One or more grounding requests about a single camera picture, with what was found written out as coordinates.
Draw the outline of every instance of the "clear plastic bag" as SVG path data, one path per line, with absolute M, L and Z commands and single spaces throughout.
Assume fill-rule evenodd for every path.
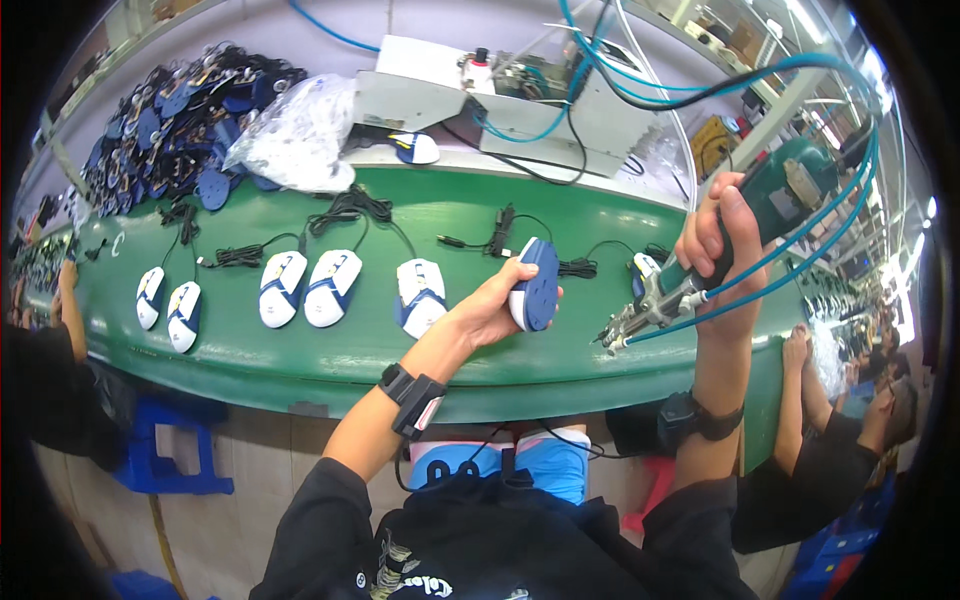
M 847 374 L 840 360 L 840 347 L 833 339 L 833 331 L 824 322 L 814 319 L 810 322 L 810 334 L 817 378 L 828 398 L 840 396 L 847 391 Z
M 227 152 L 224 169 L 250 171 L 301 192 L 343 192 L 353 168 L 340 151 L 353 127 L 353 79 L 321 75 L 276 97 Z

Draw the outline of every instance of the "stool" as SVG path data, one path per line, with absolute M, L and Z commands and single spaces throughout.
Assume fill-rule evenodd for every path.
M 233 493 L 233 479 L 217 477 L 213 470 L 210 426 L 227 419 L 227 406 L 212 400 L 161 401 L 145 396 L 137 401 L 130 433 L 127 461 L 113 478 L 132 492 Z M 200 472 L 182 475 L 172 458 L 156 455 L 156 426 L 174 425 L 197 432 Z
M 673 485 L 674 467 L 677 461 L 674 458 L 666 456 L 647 456 L 643 458 L 643 467 L 649 470 L 654 476 L 654 485 L 650 489 L 647 501 L 638 513 L 628 513 L 623 516 L 620 527 L 629 529 L 639 534 L 643 533 L 643 518 L 650 511 L 654 510 L 658 504 L 670 493 L 670 486 Z

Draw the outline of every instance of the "blue plastic stool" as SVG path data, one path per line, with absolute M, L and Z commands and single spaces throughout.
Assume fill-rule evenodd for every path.
M 142 397 L 133 418 L 127 462 L 113 478 L 132 492 L 141 493 L 233 493 L 233 479 L 217 477 L 213 470 L 213 439 L 210 426 L 227 420 L 227 406 L 212 400 L 178 402 Z M 174 425 L 197 432 L 200 472 L 182 475 L 172 458 L 156 455 L 156 426 Z
M 123 600 L 180 600 L 173 584 L 146 571 L 117 573 L 110 581 Z

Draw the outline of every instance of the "worker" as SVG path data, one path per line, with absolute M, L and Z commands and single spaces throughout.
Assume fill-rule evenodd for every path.
M 880 457 L 916 433 L 917 391 L 886 379 L 858 420 L 830 406 L 806 327 L 783 343 L 783 393 L 774 453 L 739 481 L 733 548 L 742 554 L 805 540 L 847 512 Z M 804 413 L 817 436 L 805 439 Z
M 705 276 L 723 249 L 718 204 L 733 247 L 729 276 L 763 256 L 756 218 L 733 187 L 740 178 L 718 178 L 678 242 L 683 261 L 693 257 Z M 507 298 L 536 272 L 508 260 L 439 319 L 399 366 L 413 377 L 448 382 L 480 347 L 519 332 Z M 765 284 L 759 270 L 707 310 Z M 512 475 L 451 466 L 453 474 L 412 493 L 374 534 L 367 484 L 401 442 L 392 427 L 397 404 L 376 386 L 340 421 L 294 496 L 251 599 L 755 597 L 738 576 L 730 523 L 736 507 L 733 432 L 742 415 L 758 310 L 759 302 L 752 302 L 698 324 L 692 396 L 704 419 L 736 419 L 727 419 L 733 428 L 717 441 L 696 432 L 680 443 L 673 491 L 645 518 L 642 549 L 620 537 L 615 508 L 573 495 L 587 477 L 589 440 L 580 429 L 572 429 L 582 446 L 572 455 L 540 453 L 538 461 L 525 461 L 521 447 Z
M 64 260 L 50 325 L 37 331 L 5 325 L 3 335 L 12 351 L 4 358 L 4 368 L 12 373 L 15 391 L 10 395 L 14 401 L 4 410 L 11 411 L 17 426 L 34 442 L 88 456 L 103 470 L 114 471 L 126 459 L 127 436 L 110 417 L 115 411 L 105 410 L 98 376 L 85 363 L 84 318 L 74 295 L 76 284 L 77 266 Z M 113 389 L 117 397 L 125 396 L 120 386 Z

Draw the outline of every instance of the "black t-shirt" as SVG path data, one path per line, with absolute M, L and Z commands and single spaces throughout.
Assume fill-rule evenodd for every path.
M 12 381 L 4 410 L 17 426 L 38 444 L 116 469 L 126 458 L 124 435 L 101 407 L 93 373 L 74 360 L 66 325 L 32 332 L 5 324 L 3 336 L 4 377 Z
M 374 535 L 363 480 L 324 458 L 276 528 L 251 600 L 287 598 L 754 598 L 730 541 L 733 478 L 667 496 L 640 550 L 602 499 L 574 506 L 530 487 L 458 473 L 415 492 Z
M 870 364 L 860 370 L 859 383 L 876 380 L 886 369 L 888 362 L 889 359 L 886 352 L 883 351 L 883 346 L 874 344 L 874 349 L 870 352 Z
M 844 514 L 879 457 L 858 444 L 862 424 L 833 411 L 823 435 L 804 440 L 787 475 L 770 457 L 737 482 L 733 549 L 742 554 L 806 540 Z

